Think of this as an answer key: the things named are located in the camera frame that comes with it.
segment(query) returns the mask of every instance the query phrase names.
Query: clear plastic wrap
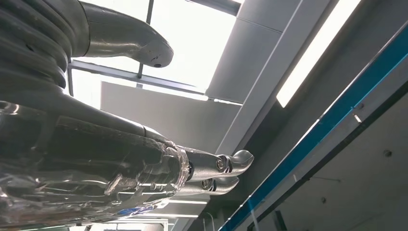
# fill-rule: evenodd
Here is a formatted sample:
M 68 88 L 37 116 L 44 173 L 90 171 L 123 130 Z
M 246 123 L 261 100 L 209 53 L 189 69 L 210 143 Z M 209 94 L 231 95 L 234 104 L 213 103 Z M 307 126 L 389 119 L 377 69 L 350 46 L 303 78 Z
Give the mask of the clear plastic wrap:
M 0 101 L 0 229 L 135 215 L 188 174 L 172 142 Z

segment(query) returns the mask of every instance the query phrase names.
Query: ceiling light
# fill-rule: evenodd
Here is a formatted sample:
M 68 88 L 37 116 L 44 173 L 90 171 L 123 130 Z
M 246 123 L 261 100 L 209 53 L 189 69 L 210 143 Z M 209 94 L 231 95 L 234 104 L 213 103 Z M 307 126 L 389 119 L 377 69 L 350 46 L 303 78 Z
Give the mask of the ceiling light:
M 138 217 L 166 217 L 166 218 L 197 218 L 198 215 L 190 214 L 161 214 L 161 213 L 145 213 L 139 214 Z
M 336 4 L 276 96 L 282 107 L 288 104 L 359 2 L 339 0 Z
M 237 105 L 237 106 L 242 106 L 242 103 L 236 103 L 236 102 L 227 101 L 227 100 L 214 99 L 214 102 L 226 103 L 226 104 L 233 104 L 233 105 Z
M 177 203 L 177 204 L 199 204 L 199 205 L 206 205 L 206 201 L 183 201 L 183 200 L 168 200 L 169 203 Z
M 65 225 L 58 225 L 58 226 L 50 226 L 50 227 L 45 227 L 45 228 L 41 228 L 41 229 L 52 229 L 52 228 L 59 228 L 59 227 L 66 227 Z
M 151 223 L 163 223 L 163 222 L 168 222 L 168 219 L 157 219 L 157 218 L 122 218 L 118 220 L 112 220 L 108 221 L 107 223 L 145 223 L 145 224 L 151 224 Z

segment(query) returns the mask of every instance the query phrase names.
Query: robotic hand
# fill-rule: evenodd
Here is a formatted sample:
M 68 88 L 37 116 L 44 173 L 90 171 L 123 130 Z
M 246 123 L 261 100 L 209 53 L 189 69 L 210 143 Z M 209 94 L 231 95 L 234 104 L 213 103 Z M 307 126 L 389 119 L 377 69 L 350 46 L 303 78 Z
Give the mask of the robotic hand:
M 220 195 L 252 163 L 213 155 L 63 94 L 68 60 L 127 56 L 167 66 L 148 24 L 77 0 L 0 1 L 0 230 L 89 224 L 173 195 Z

